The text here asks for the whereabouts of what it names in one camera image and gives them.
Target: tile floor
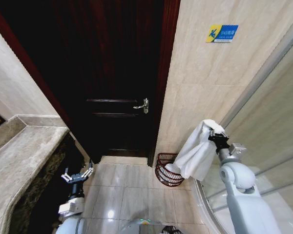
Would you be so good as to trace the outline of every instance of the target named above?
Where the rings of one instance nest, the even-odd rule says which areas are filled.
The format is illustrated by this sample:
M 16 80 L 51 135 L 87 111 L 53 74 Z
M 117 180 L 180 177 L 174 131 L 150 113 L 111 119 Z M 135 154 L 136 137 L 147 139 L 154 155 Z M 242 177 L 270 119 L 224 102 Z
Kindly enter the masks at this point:
M 137 218 L 180 226 L 190 234 L 209 234 L 198 216 L 190 181 L 170 188 L 146 165 L 95 165 L 94 175 L 84 184 L 87 234 L 117 234 Z

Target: doorway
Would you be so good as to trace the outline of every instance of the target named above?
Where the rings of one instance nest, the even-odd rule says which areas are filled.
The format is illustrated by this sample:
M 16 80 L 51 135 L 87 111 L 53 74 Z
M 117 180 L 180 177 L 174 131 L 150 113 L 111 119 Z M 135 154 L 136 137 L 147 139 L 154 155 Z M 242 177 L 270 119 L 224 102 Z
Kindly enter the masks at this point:
M 0 33 L 94 163 L 152 165 L 180 0 L 0 0 Z

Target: marble countertop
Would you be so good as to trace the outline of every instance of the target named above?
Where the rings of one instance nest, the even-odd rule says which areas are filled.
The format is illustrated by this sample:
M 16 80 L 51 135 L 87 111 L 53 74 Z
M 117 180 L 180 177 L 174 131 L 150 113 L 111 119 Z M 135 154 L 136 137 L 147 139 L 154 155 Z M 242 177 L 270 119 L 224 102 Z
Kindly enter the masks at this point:
M 68 133 L 66 127 L 26 126 L 0 148 L 0 234 L 21 195 Z

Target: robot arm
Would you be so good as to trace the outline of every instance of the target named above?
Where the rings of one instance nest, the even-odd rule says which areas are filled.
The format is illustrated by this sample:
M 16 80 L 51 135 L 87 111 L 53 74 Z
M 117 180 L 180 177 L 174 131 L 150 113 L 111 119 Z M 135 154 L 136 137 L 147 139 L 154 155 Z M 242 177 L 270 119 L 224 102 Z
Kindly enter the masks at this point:
M 255 184 L 255 174 L 240 163 L 246 151 L 241 144 L 227 144 L 228 136 L 211 131 L 209 140 L 217 147 L 220 177 L 227 189 L 227 204 L 236 234 L 281 234 L 268 204 Z

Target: wall sign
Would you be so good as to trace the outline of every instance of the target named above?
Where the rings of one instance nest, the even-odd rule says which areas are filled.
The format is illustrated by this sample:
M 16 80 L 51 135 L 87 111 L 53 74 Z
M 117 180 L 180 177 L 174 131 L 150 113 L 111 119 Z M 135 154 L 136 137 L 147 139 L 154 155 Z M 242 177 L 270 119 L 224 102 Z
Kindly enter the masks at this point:
M 206 42 L 232 42 L 238 25 L 214 24 L 209 29 Z

